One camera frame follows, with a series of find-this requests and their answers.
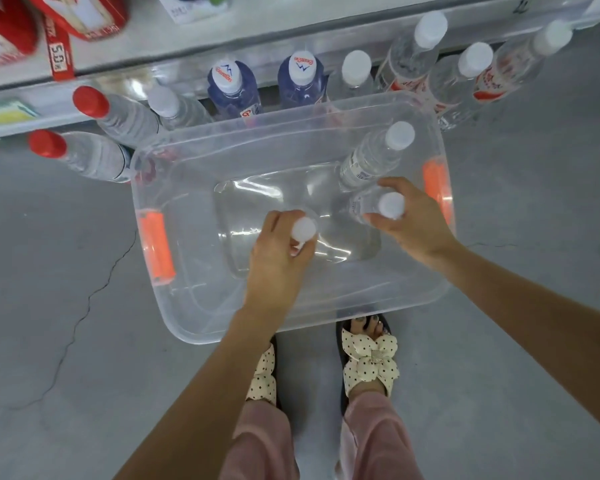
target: hand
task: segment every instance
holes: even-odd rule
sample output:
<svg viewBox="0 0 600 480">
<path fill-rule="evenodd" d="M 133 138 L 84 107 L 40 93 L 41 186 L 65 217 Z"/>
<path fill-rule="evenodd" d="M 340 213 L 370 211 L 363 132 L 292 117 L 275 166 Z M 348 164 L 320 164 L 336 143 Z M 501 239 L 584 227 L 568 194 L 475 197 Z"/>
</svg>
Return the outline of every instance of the hand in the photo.
<svg viewBox="0 0 600 480">
<path fill-rule="evenodd" d="M 300 217 L 304 217 L 302 210 L 268 213 L 251 250 L 243 309 L 262 320 L 271 335 L 295 303 L 304 270 L 315 252 L 317 237 L 306 242 L 295 257 L 291 256 L 291 229 Z"/>
<path fill-rule="evenodd" d="M 438 203 L 406 178 L 381 178 L 378 185 L 391 187 L 404 195 L 405 213 L 398 220 L 380 214 L 365 214 L 363 217 L 373 227 L 392 236 L 411 257 L 433 267 L 438 256 L 459 245 Z"/>
</svg>

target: bottle cap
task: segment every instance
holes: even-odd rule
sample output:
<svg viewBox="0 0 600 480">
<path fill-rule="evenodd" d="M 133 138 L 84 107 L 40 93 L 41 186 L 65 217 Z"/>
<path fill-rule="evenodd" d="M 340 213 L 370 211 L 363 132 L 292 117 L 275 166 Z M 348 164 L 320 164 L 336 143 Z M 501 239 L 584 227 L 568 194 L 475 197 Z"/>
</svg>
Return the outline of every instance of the bottle cap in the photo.
<svg viewBox="0 0 600 480">
<path fill-rule="evenodd" d="M 315 233 L 318 231 L 318 227 L 310 217 L 300 217 L 296 220 L 293 228 L 291 229 L 291 238 L 297 242 L 309 241 Z"/>
<path fill-rule="evenodd" d="M 415 138 L 416 131 L 413 129 L 413 126 L 406 121 L 398 121 L 392 124 L 391 128 L 386 131 L 384 142 L 389 148 L 399 152 L 412 144 Z"/>
<path fill-rule="evenodd" d="M 44 158 L 62 158 L 66 154 L 66 141 L 58 133 L 35 130 L 29 135 L 32 152 Z"/>
<path fill-rule="evenodd" d="M 378 210 L 384 217 L 399 219 L 404 214 L 404 195 L 398 192 L 382 195 L 378 201 Z"/>
<path fill-rule="evenodd" d="M 540 55 L 552 55 L 567 45 L 572 35 L 573 30 L 568 23 L 554 20 L 536 34 L 533 46 Z"/>
<path fill-rule="evenodd" d="M 437 46 L 447 33 L 447 17 L 441 11 L 425 13 L 416 25 L 413 35 L 419 47 L 430 50 Z"/>
<path fill-rule="evenodd" d="M 180 99 L 170 88 L 154 86 L 146 97 L 149 107 L 163 118 L 174 118 L 180 110 Z"/>
<path fill-rule="evenodd" d="M 468 78 L 477 77 L 491 65 L 493 49 L 485 42 L 471 44 L 458 60 L 460 74 Z"/>
<path fill-rule="evenodd" d="M 89 86 L 80 86 L 73 92 L 73 104 L 78 111 L 95 119 L 104 118 L 111 107 L 104 94 Z"/>
<path fill-rule="evenodd" d="M 357 88 L 369 77 L 371 72 L 371 57 L 362 50 L 354 50 L 347 54 L 342 63 L 342 79 L 352 87 Z"/>
<path fill-rule="evenodd" d="M 235 61 L 227 59 L 216 62 L 211 77 L 224 94 L 236 94 L 242 88 L 242 72 Z"/>
<path fill-rule="evenodd" d="M 289 57 L 289 76 L 296 86 L 308 86 L 315 77 L 318 63 L 308 50 L 298 50 Z"/>
</svg>

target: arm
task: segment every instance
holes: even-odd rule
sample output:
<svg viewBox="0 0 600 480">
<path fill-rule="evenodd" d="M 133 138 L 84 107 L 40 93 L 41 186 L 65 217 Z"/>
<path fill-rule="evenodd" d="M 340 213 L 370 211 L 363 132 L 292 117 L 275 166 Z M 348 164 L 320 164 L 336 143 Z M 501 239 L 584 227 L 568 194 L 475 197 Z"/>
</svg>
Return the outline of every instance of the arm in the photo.
<svg viewBox="0 0 600 480">
<path fill-rule="evenodd" d="M 251 252 L 244 306 L 224 338 L 115 480 L 215 480 L 232 441 L 260 355 L 293 306 L 315 240 L 291 257 L 304 212 L 270 212 Z"/>
<path fill-rule="evenodd" d="M 404 195 L 406 213 L 398 221 L 367 214 L 371 224 L 444 274 L 600 422 L 600 312 L 466 249 L 437 203 L 406 179 L 379 183 Z"/>
</svg>

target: slipper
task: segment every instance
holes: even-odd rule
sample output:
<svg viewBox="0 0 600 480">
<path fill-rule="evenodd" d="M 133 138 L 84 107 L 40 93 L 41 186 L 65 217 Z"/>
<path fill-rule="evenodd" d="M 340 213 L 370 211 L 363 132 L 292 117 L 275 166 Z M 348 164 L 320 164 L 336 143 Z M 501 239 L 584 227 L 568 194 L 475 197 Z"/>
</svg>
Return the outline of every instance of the slipper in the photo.
<svg viewBox="0 0 600 480">
<path fill-rule="evenodd" d="M 274 335 L 271 338 L 269 348 L 260 356 L 256 371 L 251 380 L 247 398 L 257 401 L 265 399 L 273 404 L 278 409 L 282 410 L 280 400 L 278 398 L 278 387 L 276 375 L 278 372 L 278 361 L 276 360 L 276 351 L 278 349 L 278 341 Z"/>
<path fill-rule="evenodd" d="M 384 327 L 384 335 L 375 341 L 365 333 L 351 333 L 351 319 L 336 323 L 336 339 L 338 352 L 342 362 L 342 393 L 340 395 L 340 411 L 344 416 L 349 406 L 349 392 L 360 382 L 371 382 L 380 379 L 386 395 L 391 396 L 393 381 L 400 377 L 393 355 L 398 350 L 398 341 L 391 335 L 389 323 L 383 314 L 369 315 L 365 329 L 373 316 L 377 316 Z"/>
</svg>

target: plastic storage bin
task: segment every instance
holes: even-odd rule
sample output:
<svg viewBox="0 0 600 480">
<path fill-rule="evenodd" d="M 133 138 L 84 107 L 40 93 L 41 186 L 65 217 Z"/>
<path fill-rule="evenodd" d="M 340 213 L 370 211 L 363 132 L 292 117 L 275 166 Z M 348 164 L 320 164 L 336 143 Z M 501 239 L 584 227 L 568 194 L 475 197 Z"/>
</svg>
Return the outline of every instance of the plastic storage bin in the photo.
<svg viewBox="0 0 600 480">
<path fill-rule="evenodd" d="M 440 129 L 403 91 L 183 128 L 136 151 L 132 182 L 144 256 L 168 329 L 220 340 L 242 305 L 249 251 L 267 211 L 310 209 L 319 242 L 282 330 L 431 302 L 448 283 L 386 235 L 355 222 L 339 164 L 371 130 L 408 121 L 412 156 L 392 175 L 439 202 L 455 232 Z"/>
</svg>

